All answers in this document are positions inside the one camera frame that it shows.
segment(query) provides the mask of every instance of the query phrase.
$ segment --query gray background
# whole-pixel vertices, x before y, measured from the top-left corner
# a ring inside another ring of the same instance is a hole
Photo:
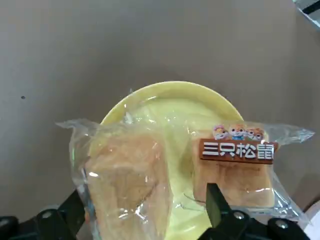
[[[196,82],[245,120],[320,130],[320,32],[290,0],[2,0],[0,73],[0,215],[23,220],[74,189],[54,122],[99,122],[130,89]],[[275,161],[301,208],[320,193],[319,143]]]

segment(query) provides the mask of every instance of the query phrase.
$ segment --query plastic wrapper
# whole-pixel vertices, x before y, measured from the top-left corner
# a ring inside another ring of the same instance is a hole
[[[73,128],[72,179],[94,239],[163,240],[172,193],[155,125],[102,126],[84,119],[59,125]]]
[[[232,208],[253,217],[308,221],[281,185],[272,161],[281,161],[277,150],[283,145],[302,143],[312,131],[285,124],[214,123],[206,116],[184,117],[194,169],[192,190],[184,191],[188,209],[203,210],[207,183],[217,183]]]

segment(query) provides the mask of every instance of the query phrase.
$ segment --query yellow plate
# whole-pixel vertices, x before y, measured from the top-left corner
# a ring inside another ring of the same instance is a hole
[[[201,109],[205,109],[201,114],[217,116],[223,120],[243,120],[236,108],[219,93],[192,82],[167,81],[143,87],[126,96],[110,110],[101,124],[107,125],[119,122],[128,110],[132,110],[137,106],[141,107],[148,103],[146,100],[154,99],[155,97],[161,100],[188,100],[188,104],[185,107],[167,104],[168,112],[171,112],[172,108],[175,107],[179,108],[179,111],[186,112],[187,114],[197,114]],[[189,169],[187,169],[188,166],[184,165],[184,163],[181,165],[181,162],[174,162],[178,161],[178,159],[182,159],[180,155],[178,157],[174,154],[169,157],[167,156],[170,185],[174,196],[173,199],[176,202],[179,202],[180,197],[184,195],[184,190],[187,185],[190,184],[190,179],[186,179],[186,176],[190,178],[190,174],[188,174]],[[195,240],[208,227],[210,227],[210,222],[205,212],[185,210],[173,206],[165,239]]]

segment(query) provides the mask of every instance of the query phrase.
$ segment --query screw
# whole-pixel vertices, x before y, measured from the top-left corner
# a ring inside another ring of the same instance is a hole
[[[0,227],[3,227],[4,225],[6,225],[8,223],[9,223],[8,219],[2,219],[2,220],[0,220]]]
[[[45,213],[42,215],[42,218],[43,218],[43,219],[47,219],[47,218],[49,218],[51,215],[52,215],[51,212],[47,211],[47,212],[45,212]]]
[[[283,220],[277,220],[277,221],[275,221],[275,224],[279,227],[279,228],[282,228],[282,229],[286,229],[286,228],[288,228],[288,224],[285,222],[285,221],[283,221]]]
[[[235,216],[236,219],[239,219],[239,220],[242,220],[245,218],[245,215],[240,211],[235,211],[233,215]]]

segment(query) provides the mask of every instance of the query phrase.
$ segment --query brand label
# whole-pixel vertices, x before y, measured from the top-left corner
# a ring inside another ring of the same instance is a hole
[[[277,142],[202,138],[199,157],[211,161],[272,164],[278,146]]]

